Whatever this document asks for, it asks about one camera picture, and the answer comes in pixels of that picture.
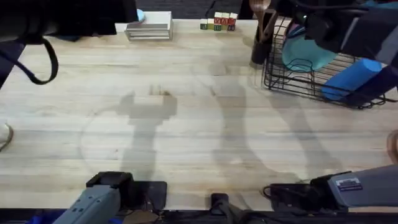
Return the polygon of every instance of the wire dish rack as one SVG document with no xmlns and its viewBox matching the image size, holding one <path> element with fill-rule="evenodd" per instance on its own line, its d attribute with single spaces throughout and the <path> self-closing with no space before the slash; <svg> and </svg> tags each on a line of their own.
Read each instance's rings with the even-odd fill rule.
<svg viewBox="0 0 398 224">
<path fill-rule="evenodd" d="M 351 106 L 341 101 L 333 101 L 325 98 L 322 95 L 321 88 L 328 87 L 334 90 L 339 90 L 340 92 L 348 93 L 349 95 L 357 94 L 362 97 L 365 96 L 355 91 L 345 90 L 342 88 L 337 88 L 329 85 L 325 85 L 333 75 L 340 73 L 345 68 L 351 66 L 357 59 L 344 54 L 339 54 L 334 61 L 328 65 L 322 67 L 321 69 L 314 71 L 311 66 L 311 62 L 308 60 L 303 60 L 296 58 L 292 60 L 288 65 L 284 65 L 282 61 L 282 46 L 284 42 L 285 30 L 288 28 L 290 19 L 285 19 L 280 17 L 277 24 L 275 25 L 274 39 L 272 42 L 272 49 L 268 58 L 264 62 L 262 69 L 262 81 L 266 88 L 269 90 L 283 91 L 293 95 L 303 96 L 311 98 L 318 101 L 324 101 L 328 103 L 334 103 L 341 106 L 346 106 L 350 108 L 364 109 L 372 108 L 375 105 L 383 105 L 386 102 L 395 103 L 397 100 L 387 98 L 382 95 L 372 101 L 369 101 L 361 106 Z M 297 66 L 307 69 L 303 71 L 291 71 L 288 69 Z"/>
</svg>

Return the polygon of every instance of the gray robot arm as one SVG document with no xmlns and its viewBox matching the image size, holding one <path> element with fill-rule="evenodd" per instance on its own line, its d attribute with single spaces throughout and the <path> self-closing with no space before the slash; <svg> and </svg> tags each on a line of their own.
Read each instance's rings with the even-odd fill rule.
<svg viewBox="0 0 398 224">
<path fill-rule="evenodd" d="M 335 175 L 329 188 L 345 207 L 398 206 L 398 166 L 391 165 Z"/>
<path fill-rule="evenodd" d="M 88 187 L 53 224 L 106 224 L 120 209 L 119 189 L 110 185 Z"/>
</svg>

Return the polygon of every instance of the blue object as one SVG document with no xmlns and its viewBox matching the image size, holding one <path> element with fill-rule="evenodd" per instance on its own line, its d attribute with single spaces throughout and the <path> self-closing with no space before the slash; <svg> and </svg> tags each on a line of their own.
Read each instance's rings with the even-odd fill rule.
<svg viewBox="0 0 398 224">
<path fill-rule="evenodd" d="M 381 71 L 381 63 L 369 59 L 361 59 L 339 74 L 331 77 L 325 85 L 355 91 Z M 322 87 L 323 96 L 330 100 L 340 100 L 350 92 Z"/>
<path fill-rule="evenodd" d="M 344 103 L 350 106 L 363 106 L 387 93 L 398 85 L 398 68 L 387 66 L 375 77 L 344 99 Z"/>
<path fill-rule="evenodd" d="M 137 9 L 138 22 L 144 22 L 145 14 L 141 9 Z"/>
<path fill-rule="evenodd" d="M 304 31 L 304 27 L 296 27 L 289 34 L 282 49 L 282 61 L 284 65 L 295 72 L 310 72 L 318 70 L 329 64 L 336 53 L 318 47 L 314 40 L 305 40 L 305 34 L 293 37 Z"/>
<path fill-rule="evenodd" d="M 370 0 L 363 4 L 363 6 L 378 7 L 381 9 L 398 9 L 398 2 L 389 2 L 378 4 L 377 2 Z"/>
<path fill-rule="evenodd" d="M 40 215 L 33 216 L 26 224 L 52 224 L 59 218 L 66 210 L 43 210 Z M 123 220 L 118 218 L 111 218 L 109 223 L 122 224 Z"/>
</svg>

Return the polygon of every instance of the blue cup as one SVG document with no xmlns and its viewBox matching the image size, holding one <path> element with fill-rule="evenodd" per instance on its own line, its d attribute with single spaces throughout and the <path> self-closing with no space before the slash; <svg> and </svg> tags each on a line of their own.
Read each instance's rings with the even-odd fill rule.
<svg viewBox="0 0 398 224">
<path fill-rule="evenodd" d="M 291 71 L 311 72 L 329 64 L 336 53 L 325 50 L 315 43 L 314 40 L 305 40 L 305 34 L 294 37 L 295 34 L 303 32 L 304 27 L 294 28 L 287 34 L 282 49 L 282 61 Z"/>
</svg>

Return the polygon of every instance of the wooden block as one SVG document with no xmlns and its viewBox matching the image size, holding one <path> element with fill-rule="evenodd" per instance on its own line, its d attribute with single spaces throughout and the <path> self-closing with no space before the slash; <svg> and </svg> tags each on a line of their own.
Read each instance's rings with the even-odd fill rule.
<svg viewBox="0 0 398 224">
<path fill-rule="evenodd" d="M 207 19 L 207 29 L 214 30 L 214 19 Z"/>
<path fill-rule="evenodd" d="M 223 15 L 221 18 L 221 25 L 228 25 L 228 20 L 229 20 L 229 13 L 223 12 Z"/>
<path fill-rule="evenodd" d="M 221 24 L 222 17 L 223 17 L 223 14 L 221 12 L 215 12 L 214 13 L 214 24 Z"/>
<path fill-rule="evenodd" d="M 228 25 L 235 25 L 237 18 L 238 18 L 238 15 L 236 13 L 231 13 L 229 15 Z"/>
<path fill-rule="evenodd" d="M 201 19 L 200 20 L 200 29 L 201 30 L 207 30 L 207 19 Z"/>
<path fill-rule="evenodd" d="M 221 29 L 222 29 L 221 24 L 214 24 L 215 31 L 221 31 Z"/>
<path fill-rule="evenodd" d="M 228 31 L 234 31 L 235 25 L 228 25 Z"/>
</svg>

